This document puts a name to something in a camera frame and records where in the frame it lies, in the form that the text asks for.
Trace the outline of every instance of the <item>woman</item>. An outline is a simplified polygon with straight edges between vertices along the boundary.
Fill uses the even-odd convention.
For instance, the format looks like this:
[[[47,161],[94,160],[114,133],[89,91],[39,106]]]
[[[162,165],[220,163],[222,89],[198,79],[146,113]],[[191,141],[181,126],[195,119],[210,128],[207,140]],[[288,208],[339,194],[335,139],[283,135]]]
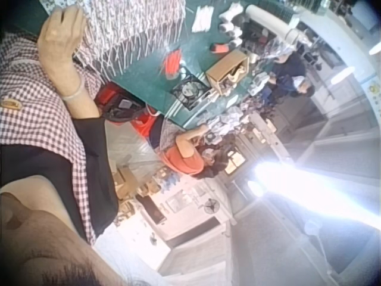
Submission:
[[[171,121],[158,116],[149,129],[148,139],[164,164],[172,170],[197,179],[213,178],[227,167],[227,155],[220,149],[202,148],[201,138],[207,125],[184,131]]]
[[[1,285],[125,285],[89,245],[118,203],[91,98],[99,81],[72,59],[85,24],[70,6],[51,14],[37,44],[2,37]]]

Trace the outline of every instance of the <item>box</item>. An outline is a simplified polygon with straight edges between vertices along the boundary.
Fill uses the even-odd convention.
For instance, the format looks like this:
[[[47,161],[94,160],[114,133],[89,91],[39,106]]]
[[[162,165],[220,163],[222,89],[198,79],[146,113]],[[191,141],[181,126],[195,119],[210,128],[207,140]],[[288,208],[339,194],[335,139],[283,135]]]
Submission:
[[[134,196],[139,182],[128,167],[117,168],[117,173],[113,176],[117,197],[122,200],[127,196]]]
[[[227,54],[206,71],[210,85],[220,95],[223,94],[220,86],[221,82],[225,80],[230,71],[237,68],[239,65],[243,65],[245,72],[239,75],[237,81],[235,82],[238,83],[249,72],[249,57],[238,49],[235,49],[234,51]]]

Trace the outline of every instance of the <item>fluorescent light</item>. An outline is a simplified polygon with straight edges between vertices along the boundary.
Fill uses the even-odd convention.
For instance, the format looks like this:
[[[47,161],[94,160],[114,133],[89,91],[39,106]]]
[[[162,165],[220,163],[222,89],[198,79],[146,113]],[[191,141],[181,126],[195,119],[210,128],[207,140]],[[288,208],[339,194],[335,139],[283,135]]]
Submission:
[[[234,97],[228,100],[226,104],[226,108],[229,108],[230,106],[232,106],[234,103],[237,102],[237,100],[238,100],[238,94],[236,94]]]
[[[257,182],[248,181],[248,186],[256,197],[262,197],[264,195],[264,190]]]
[[[377,54],[379,51],[381,51],[381,42],[379,42],[377,45],[372,47],[372,49],[369,50],[370,55]]]
[[[335,85],[335,84],[341,82],[344,78],[349,76],[354,71],[355,71],[355,67],[347,67],[347,68],[343,69],[342,71],[340,71],[336,76],[334,76],[331,79],[331,84]]]
[[[277,163],[261,163],[255,168],[255,174],[267,191],[282,195],[308,210],[381,229],[380,216],[330,187],[319,175]]]

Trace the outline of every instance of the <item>workbench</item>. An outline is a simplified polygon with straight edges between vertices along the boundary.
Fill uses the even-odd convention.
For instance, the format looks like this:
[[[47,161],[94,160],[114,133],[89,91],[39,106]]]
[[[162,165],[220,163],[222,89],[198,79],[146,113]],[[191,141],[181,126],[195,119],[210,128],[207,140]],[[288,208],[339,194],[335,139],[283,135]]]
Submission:
[[[191,28],[195,19],[197,6],[214,5],[214,12],[209,32],[192,33]],[[226,11],[233,1],[203,1],[192,0],[186,3],[186,19],[183,24],[182,33],[179,42],[169,46],[167,49],[158,49],[146,58],[132,63],[128,69],[120,76],[112,78],[112,81],[128,90],[147,104],[159,110],[163,114],[167,114],[169,109],[174,106],[177,99],[170,93],[170,90],[180,82],[180,77],[175,80],[167,80],[161,72],[163,59],[169,51],[180,48],[182,51],[182,60],[185,62],[187,69],[198,77],[205,84],[208,84],[205,78],[205,71],[213,64],[218,62],[224,54],[215,55],[209,50],[212,43],[227,43],[230,38],[218,31],[218,25],[221,21],[218,16]],[[13,17],[13,25],[38,35],[43,22],[47,18],[47,13],[41,4],[35,1],[27,1],[20,5],[15,17]],[[211,117],[221,114],[226,109],[227,102],[239,96],[238,102],[246,95],[248,85],[251,83],[250,75],[242,79],[235,90],[228,97],[219,97],[216,102],[207,102],[204,100],[193,110],[189,111],[183,106],[179,106],[177,112],[170,116],[175,123],[187,129],[197,124],[197,114],[207,110]]]

